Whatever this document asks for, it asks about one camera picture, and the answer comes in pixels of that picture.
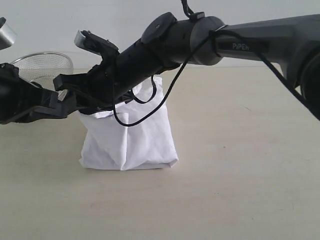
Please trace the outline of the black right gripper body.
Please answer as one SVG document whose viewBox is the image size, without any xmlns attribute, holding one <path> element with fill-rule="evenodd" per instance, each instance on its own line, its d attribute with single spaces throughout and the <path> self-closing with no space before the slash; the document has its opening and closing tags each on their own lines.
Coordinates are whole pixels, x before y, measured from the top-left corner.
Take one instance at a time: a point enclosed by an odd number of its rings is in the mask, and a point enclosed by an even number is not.
<svg viewBox="0 0 320 240">
<path fill-rule="evenodd" d="M 90 95 L 108 105 L 135 87 L 135 60 L 132 57 L 104 58 L 86 74 Z"/>
</svg>

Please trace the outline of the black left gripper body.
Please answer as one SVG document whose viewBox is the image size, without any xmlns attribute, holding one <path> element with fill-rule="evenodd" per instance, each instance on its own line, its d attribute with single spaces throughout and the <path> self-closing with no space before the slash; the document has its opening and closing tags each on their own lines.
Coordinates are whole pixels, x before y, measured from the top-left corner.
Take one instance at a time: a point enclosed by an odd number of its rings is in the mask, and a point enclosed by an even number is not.
<svg viewBox="0 0 320 240">
<path fill-rule="evenodd" d="M 25 124 L 39 107 L 48 105 L 48 91 L 20 77 L 18 67 L 0 65 L 0 124 Z"/>
</svg>

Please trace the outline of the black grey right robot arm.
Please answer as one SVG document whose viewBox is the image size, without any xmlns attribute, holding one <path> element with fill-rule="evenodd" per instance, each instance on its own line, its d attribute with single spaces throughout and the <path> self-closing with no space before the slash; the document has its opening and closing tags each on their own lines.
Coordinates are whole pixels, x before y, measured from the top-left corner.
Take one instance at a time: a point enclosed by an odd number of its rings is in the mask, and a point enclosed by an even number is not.
<svg viewBox="0 0 320 240">
<path fill-rule="evenodd" d="M 320 116 L 320 17 L 317 14 L 227 25 L 215 16 L 178 20 L 170 13 L 157 17 L 124 51 L 88 31 L 75 44 L 100 55 L 87 73 L 59 75 L 57 91 L 79 98 L 78 109 L 98 112 L 124 102 L 147 78 L 183 65 L 213 66 L 223 58 L 261 61 L 280 66 L 285 87 L 316 117 Z"/>
</svg>

